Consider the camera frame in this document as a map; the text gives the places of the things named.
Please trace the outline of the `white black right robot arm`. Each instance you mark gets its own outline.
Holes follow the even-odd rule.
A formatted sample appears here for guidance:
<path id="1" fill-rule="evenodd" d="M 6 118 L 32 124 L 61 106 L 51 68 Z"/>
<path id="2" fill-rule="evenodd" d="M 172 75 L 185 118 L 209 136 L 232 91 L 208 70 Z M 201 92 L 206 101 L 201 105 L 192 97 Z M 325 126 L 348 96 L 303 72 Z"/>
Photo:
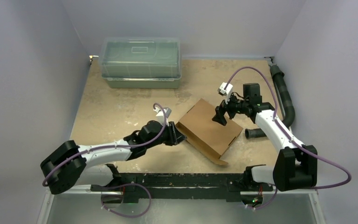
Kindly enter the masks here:
<path id="1" fill-rule="evenodd" d="M 238 99 L 232 88 L 225 82 L 218 88 L 218 93 L 225 99 L 215 108 L 212 120 L 226 126 L 225 114 L 230 119 L 236 114 L 245 114 L 266 134 L 278 152 L 273 167 L 246 167 L 242 180 L 244 186 L 254 190 L 261 183 L 267 183 L 279 191 L 314 187 L 317 183 L 317 159 L 301 150 L 303 143 L 288 133 L 288 128 L 276 115 L 271 103 L 263 102 L 259 84 L 244 84 L 244 99 Z"/>

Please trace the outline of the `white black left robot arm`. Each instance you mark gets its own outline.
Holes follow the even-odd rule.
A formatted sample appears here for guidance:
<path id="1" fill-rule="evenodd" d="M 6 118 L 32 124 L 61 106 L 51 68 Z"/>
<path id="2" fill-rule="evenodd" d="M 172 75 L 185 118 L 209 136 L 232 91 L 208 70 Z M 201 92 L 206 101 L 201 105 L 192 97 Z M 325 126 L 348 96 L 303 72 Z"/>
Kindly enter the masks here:
<path id="1" fill-rule="evenodd" d="M 120 178 L 113 174 L 113 161 L 134 160 L 152 147 L 161 144 L 176 146 L 186 139 L 174 122 L 161 124 L 150 120 L 141 129 L 112 143 L 87 146 L 68 140 L 41 162 L 42 185 L 53 195 L 87 184 L 114 191 L 120 186 Z"/>

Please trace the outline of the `brown cardboard box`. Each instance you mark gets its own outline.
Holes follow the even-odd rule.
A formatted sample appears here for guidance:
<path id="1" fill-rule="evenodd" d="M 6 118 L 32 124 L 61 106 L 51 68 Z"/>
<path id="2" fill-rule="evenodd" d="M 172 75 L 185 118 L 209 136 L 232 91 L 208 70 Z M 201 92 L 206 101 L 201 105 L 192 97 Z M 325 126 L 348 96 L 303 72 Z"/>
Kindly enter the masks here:
<path id="1" fill-rule="evenodd" d="M 227 166 L 221 156 L 230 148 L 241 134 L 243 128 L 232 120 L 225 126 L 212 121 L 215 107 L 200 99 L 175 124 L 187 137 L 187 141 L 200 153 L 218 166 Z"/>

